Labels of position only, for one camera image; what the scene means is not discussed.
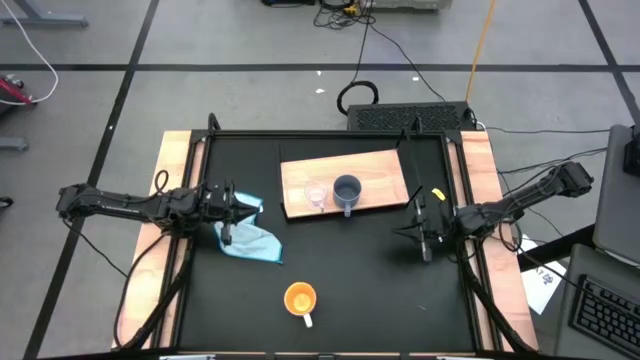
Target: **blue mug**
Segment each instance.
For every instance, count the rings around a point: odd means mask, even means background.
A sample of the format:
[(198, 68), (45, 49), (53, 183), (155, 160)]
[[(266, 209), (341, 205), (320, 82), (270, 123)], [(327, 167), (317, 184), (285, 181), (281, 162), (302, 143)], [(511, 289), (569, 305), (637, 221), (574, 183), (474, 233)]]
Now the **blue mug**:
[(362, 184), (353, 175), (342, 175), (333, 183), (333, 201), (344, 209), (344, 216), (351, 216), (351, 209), (358, 203)]

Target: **black keyboard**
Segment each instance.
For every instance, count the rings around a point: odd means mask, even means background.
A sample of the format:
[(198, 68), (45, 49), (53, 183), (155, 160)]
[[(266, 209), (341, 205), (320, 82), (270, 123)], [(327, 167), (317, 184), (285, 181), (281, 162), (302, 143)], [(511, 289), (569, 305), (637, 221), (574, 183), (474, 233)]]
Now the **black keyboard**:
[(569, 325), (624, 355), (640, 359), (640, 302), (582, 275)]

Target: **wooden table edge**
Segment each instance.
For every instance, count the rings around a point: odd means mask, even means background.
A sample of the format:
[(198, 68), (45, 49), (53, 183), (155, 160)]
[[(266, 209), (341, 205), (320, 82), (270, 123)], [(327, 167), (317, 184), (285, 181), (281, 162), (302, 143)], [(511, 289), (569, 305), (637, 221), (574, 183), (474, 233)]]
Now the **wooden table edge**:
[[(169, 172), (170, 182), (167, 188), (181, 186), (190, 138), (191, 131), (166, 131), (164, 133), (154, 174), (163, 169)], [(474, 201), (485, 202), (499, 200), (502, 198), (502, 192), (488, 134), (485, 132), (462, 132), (462, 140)], [(196, 146), (190, 186), (197, 185), (204, 148), (202, 145), (203, 143), (200, 142)], [(458, 163), (456, 148), (453, 143), (449, 143), (448, 150), (458, 202), (459, 204), (464, 204), (465, 193), (464, 187), (462, 186), (460, 164)], [(511, 232), (507, 226), (503, 228), (503, 232), (507, 239), (511, 239)], [(134, 259), (155, 240), (158, 235), (159, 230), (155, 225), (143, 224), (138, 236)], [(186, 248), (185, 240), (186, 239), (181, 239), (179, 244), (176, 265), (174, 267), (176, 271), (184, 255), (184, 249)], [(516, 255), (509, 252), (498, 241), (486, 241), (484, 250), (496, 305), (522, 339), (530, 346), (537, 348), (538, 343)], [(168, 251), (169, 241), (165, 239), (163, 243), (159, 244), (147, 255), (146, 261), (143, 259), (140, 262), (138, 269), (132, 276), (125, 306), (123, 306), (122, 313), (120, 314), (118, 325), (119, 336), (123, 343), (135, 334), (158, 302), (162, 278), (167, 264)], [(474, 262), (472, 265), (475, 271), (476, 263)], [(165, 314), (164, 326), (161, 329), (160, 337), (161, 347), (170, 346), (174, 322), (176, 320), (176, 307), (177, 302), (176, 299), (174, 299)], [(486, 350), (491, 350), (493, 346), (491, 344), (489, 320), (484, 307), (478, 299), (476, 299), (476, 308), (482, 347)], [(505, 350), (510, 350), (509, 345), (504, 339), (502, 343)]]

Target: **gray floor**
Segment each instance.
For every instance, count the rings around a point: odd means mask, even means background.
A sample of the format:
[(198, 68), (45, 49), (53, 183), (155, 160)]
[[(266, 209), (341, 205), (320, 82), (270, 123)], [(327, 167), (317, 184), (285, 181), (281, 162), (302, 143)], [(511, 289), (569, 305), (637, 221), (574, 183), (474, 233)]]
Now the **gray floor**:
[[(52, 11), (84, 13), (87, 29), (29, 28), (54, 63), (126, 64), (150, 0), (39, 1)], [(398, 41), (416, 63), (470, 63), (488, 0), (454, 0), (439, 15), (378, 14), (376, 27)], [(639, 64), (633, 0), (591, 0), (616, 59)], [(315, 28), (315, 8), (269, 9), (258, 0), (160, 0), (140, 62), (144, 64), (354, 63), (362, 26), (340, 32)], [(13, 27), (0, 29), (3, 63), (38, 63)], [(377, 34), (366, 63), (404, 63)], [(578, 1), (498, 2), (481, 58), (484, 64), (605, 64)], [(18, 72), (43, 94), (46, 72)], [(108, 152), (99, 186), (146, 193), (162, 133), (203, 128), (213, 111), (225, 129), (344, 129), (335, 99), (352, 72), (137, 72)], [(61, 72), (54, 96), (33, 110), (0, 121), (0, 134), (25, 136), (26, 153), (0, 153), (0, 193), (16, 204), (0, 216), (0, 358), (21, 358), (51, 280), (67, 231), (53, 211), (60, 187), (86, 180), (120, 87), (121, 72)], [(412, 72), (361, 72), (382, 103), (436, 101)], [(467, 73), (425, 72), (451, 100), (464, 98)], [(640, 93), (640, 74), (626, 73)], [(366, 90), (345, 103), (366, 103)], [(488, 126), (586, 130), (633, 123), (610, 73), (479, 73), (471, 101)], [(606, 145), (606, 134), (510, 135), (491, 132), (496, 164), (508, 170)], [(596, 178), (591, 194), (536, 207), (563, 233), (593, 222), (604, 156), (581, 160)], [(527, 174), (508, 176), (510, 185)], [(544, 220), (522, 220), (532, 238), (558, 235)], [(122, 268), (133, 256), (139, 225), (88, 219), (84, 233)], [(84, 243), (78, 245), (40, 356), (107, 351), (122, 278)], [(555, 329), (558, 294), (535, 316), (543, 350)]]

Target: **white paper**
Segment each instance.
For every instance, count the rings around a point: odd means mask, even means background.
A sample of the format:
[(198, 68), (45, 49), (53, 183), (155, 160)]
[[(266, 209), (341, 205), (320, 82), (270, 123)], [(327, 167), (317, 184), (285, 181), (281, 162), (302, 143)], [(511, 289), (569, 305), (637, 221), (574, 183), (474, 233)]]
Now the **white paper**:
[[(522, 235), (523, 251), (531, 250), (537, 246), (538, 245), (535, 242), (529, 240), (527, 235)], [(564, 276), (567, 271), (557, 261), (553, 261), (545, 265), (557, 271), (562, 276)], [(522, 282), (524, 283), (524, 290), (527, 293), (527, 302), (529, 303), (529, 307), (538, 313), (538, 315), (541, 315), (561, 281), (562, 278), (544, 267), (538, 267), (523, 272)]]

